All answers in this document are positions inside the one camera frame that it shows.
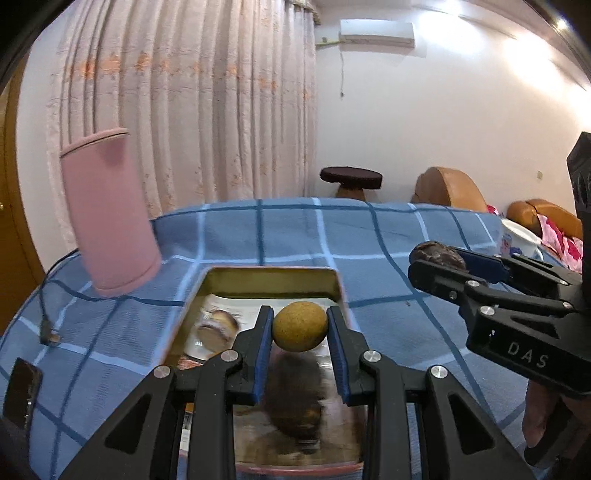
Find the orange chair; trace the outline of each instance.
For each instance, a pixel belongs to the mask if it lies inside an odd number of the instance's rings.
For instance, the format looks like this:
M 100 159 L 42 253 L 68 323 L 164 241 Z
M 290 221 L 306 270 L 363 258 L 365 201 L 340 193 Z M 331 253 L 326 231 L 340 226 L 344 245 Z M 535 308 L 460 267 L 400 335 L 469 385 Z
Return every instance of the orange chair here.
M 455 168 L 431 167 L 419 175 L 411 202 L 488 212 L 476 184 L 468 175 Z
M 513 202 L 507 210 L 507 218 L 542 236 L 538 214 L 552 220 L 566 236 L 583 239 L 583 225 L 572 213 L 546 200 L 532 199 L 526 202 Z

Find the smartphone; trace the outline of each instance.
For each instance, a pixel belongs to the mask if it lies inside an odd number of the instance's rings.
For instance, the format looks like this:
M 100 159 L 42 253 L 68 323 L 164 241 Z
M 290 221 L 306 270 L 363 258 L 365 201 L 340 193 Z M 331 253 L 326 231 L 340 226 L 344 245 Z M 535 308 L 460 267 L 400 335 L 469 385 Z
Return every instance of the smartphone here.
M 2 416 L 25 433 L 28 438 L 33 420 L 33 410 L 41 385 L 42 373 L 34 365 L 17 358 L 10 374 Z

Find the white container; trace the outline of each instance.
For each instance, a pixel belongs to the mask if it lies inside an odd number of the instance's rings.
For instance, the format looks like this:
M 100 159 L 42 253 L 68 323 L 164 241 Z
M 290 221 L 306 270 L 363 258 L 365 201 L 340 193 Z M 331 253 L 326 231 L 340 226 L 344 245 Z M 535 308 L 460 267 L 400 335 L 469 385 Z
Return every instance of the white container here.
M 503 218 L 501 224 L 501 234 L 496 246 L 503 257 L 518 253 L 539 260 L 544 259 L 540 251 L 542 240 L 536 234 L 507 218 Z

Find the pink floral cloth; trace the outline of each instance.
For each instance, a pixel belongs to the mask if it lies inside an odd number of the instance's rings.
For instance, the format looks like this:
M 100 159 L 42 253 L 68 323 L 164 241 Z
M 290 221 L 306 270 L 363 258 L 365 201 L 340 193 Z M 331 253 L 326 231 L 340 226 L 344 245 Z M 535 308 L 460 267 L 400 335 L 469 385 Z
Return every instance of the pink floral cloth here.
M 488 209 L 488 213 L 492 213 L 493 215 L 497 215 L 497 216 L 501 215 L 499 213 L 499 210 L 497 210 L 496 207 L 493 207 L 492 205 L 486 205 L 486 208 Z
M 583 241 L 565 236 L 548 217 L 538 214 L 538 218 L 542 226 L 542 243 L 558 255 L 565 267 L 582 273 Z

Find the blue plaid blanket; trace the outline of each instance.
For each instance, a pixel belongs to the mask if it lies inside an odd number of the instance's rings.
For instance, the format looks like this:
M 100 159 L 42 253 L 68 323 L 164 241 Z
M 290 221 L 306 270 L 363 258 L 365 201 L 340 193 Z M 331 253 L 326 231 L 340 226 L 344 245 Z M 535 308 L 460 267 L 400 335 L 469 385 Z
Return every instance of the blue plaid blanket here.
M 497 217 L 433 205 L 308 198 L 187 208 L 156 219 L 154 229 L 163 255 L 155 279 L 129 295 L 104 299 L 74 255 L 46 285 L 61 345 L 39 344 L 37 292 L 0 339 L 0 406 L 16 357 L 43 371 L 30 451 L 41 480 L 59 477 L 157 365 L 184 302 L 212 265 L 337 269 L 349 317 L 371 348 L 408 367 L 445 365 L 510 441 L 523 444 L 526 380 L 469 352 L 457 307 L 413 289 L 406 276 L 408 254 L 427 239 L 492 252 Z M 413 469 L 420 471 L 418 455 Z

